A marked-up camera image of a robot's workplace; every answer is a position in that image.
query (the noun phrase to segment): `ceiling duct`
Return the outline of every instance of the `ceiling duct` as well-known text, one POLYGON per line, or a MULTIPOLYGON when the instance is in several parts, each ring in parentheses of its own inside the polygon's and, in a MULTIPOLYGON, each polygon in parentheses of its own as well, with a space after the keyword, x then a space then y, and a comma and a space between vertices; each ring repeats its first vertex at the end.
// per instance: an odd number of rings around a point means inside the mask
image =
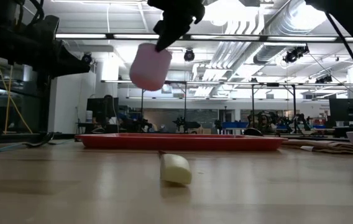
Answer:
MULTIPOLYGON (((307 6, 305 0, 291 0, 274 21, 264 29, 263 35, 306 35, 325 20, 325 14, 312 6, 307 6)), ((285 48, 286 46, 252 43, 246 51, 247 54, 237 61, 234 68, 237 70, 243 65, 252 52, 257 52, 253 57, 253 62, 265 65, 285 48)))

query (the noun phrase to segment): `wooden table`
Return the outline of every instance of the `wooden table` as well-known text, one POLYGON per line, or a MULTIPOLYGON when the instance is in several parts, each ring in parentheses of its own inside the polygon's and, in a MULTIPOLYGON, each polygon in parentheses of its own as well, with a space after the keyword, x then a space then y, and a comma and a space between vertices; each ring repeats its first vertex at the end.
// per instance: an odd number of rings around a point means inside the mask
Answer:
POLYGON ((351 155, 179 154, 193 171, 187 187, 159 181, 153 151, 1 152, 0 223, 353 223, 351 155))

